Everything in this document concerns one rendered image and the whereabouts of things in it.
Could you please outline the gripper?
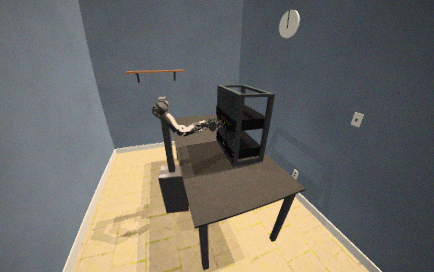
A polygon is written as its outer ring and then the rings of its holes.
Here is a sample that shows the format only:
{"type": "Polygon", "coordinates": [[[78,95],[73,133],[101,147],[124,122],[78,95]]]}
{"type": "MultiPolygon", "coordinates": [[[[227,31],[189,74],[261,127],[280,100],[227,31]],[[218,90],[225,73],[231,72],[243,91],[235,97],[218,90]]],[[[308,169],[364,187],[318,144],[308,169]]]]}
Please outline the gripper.
{"type": "Polygon", "coordinates": [[[216,120],[213,119],[213,118],[210,118],[210,119],[208,120],[207,124],[208,124],[208,128],[209,128],[210,131],[218,131],[218,130],[220,130],[220,128],[222,128],[223,125],[224,125],[224,123],[223,123],[222,121],[216,121],[216,120]],[[212,120],[211,120],[211,119],[212,119],[212,120]],[[221,124],[221,125],[216,127],[216,125],[219,125],[219,124],[221,124]]]}

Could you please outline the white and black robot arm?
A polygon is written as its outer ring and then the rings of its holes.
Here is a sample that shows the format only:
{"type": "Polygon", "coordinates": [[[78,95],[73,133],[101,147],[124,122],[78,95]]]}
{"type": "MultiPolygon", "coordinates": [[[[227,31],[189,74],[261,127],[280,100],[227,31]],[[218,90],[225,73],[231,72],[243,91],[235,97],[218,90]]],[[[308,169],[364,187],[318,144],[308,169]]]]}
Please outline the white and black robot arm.
{"type": "Polygon", "coordinates": [[[206,121],[194,122],[186,126],[178,125],[175,121],[175,118],[168,112],[168,107],[169,105],[165,98],[158,98],[158,102],[152,108],[152,113],[156,112],[155,114],[153,114],[159,119],[163,120],[169,126],[169,128],[174,133],[176,133],[177,136],[188,136],[193,133],[204,131],[208,128],[208,124],[206,123],[206,121]],[[163,103],[161,104],[161,102],[163,103]]]}

